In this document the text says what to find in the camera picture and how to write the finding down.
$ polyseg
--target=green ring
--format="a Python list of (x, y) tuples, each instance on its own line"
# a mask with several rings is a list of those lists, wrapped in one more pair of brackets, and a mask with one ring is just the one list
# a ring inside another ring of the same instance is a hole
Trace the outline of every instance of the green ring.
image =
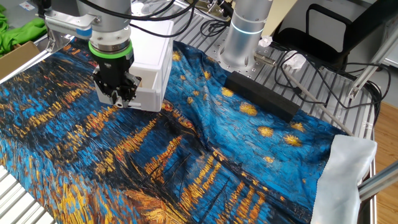
[(90, 49), (91, 53), (93, 53), (95, 56), (101, 57), (101, 58), (106, 58), (106, 59), (116, 59), (116, 58), (120, 58), (123, 56), (126, 56), (127, 54), (129, 54), (132, 51), (132, 44), (130, 41), (129, 46), (127, 47), (126, 50), (123, 50), (120, 53), (117, 54), (105, 54), (102, 52), (97, 51), (92, 45), (91, 42), (88, 42), (88, 48)]

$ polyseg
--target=green cloth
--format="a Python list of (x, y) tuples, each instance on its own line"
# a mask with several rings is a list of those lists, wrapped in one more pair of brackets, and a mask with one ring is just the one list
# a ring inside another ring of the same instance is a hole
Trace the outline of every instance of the green cloth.
[(24, 44), (44, 35), (46, 32), (44, 20), (39, 18), (31, 20), (23, 27), (0, 32), (0, 55), (10, 52), (13, 45)]
[(7, 24), (7, 18), (5, 15), (2, 14), (6, 8), (2, 5), (0, 5), (0, 33), (6, 31), (8, 29), (8, 24)]

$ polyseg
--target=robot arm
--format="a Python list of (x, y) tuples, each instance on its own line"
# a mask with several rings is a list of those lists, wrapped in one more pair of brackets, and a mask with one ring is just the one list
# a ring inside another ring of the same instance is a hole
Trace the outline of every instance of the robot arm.
[[(131, 15), (130, 0), (90, 0), (109, 10)], [(61, 33), (90, 40), (89, 49), (98, 66), (93, 79), (99, 97), (109, 98), (111, 104), (127, 107), (136, 97), (140, 77), (129, 73), (134, 61), (130, 40), (130, 20), (99, 12), (78, 1), (80, 17), (71, 16), (51, 9), (50, 0), (36, 2), (39, 16), (45, 20), (49, 29), (48, 51), (60, 50), (65, 40)]]

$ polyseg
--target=white sticker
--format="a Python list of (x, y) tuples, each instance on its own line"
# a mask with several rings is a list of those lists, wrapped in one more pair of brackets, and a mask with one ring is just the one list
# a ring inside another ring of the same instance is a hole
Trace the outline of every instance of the white sticker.
[(32, 9), (35, 9), (35, 7), (29, 2), (20, 3), (20, 6), (23, 7), (24, 9), (28, 10), (28, 11), (31, 11)]

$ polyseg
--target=blue cloth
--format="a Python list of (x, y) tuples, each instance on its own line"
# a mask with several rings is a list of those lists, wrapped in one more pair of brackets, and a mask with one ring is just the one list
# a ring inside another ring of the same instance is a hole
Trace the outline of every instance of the blue cloth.
[(223, 88), (175, 42), (160, 113), (101, 104), (86, 42), (0, 89), (0, 163), (58, 223), (309, 223), (336, 134), (290, 124)]

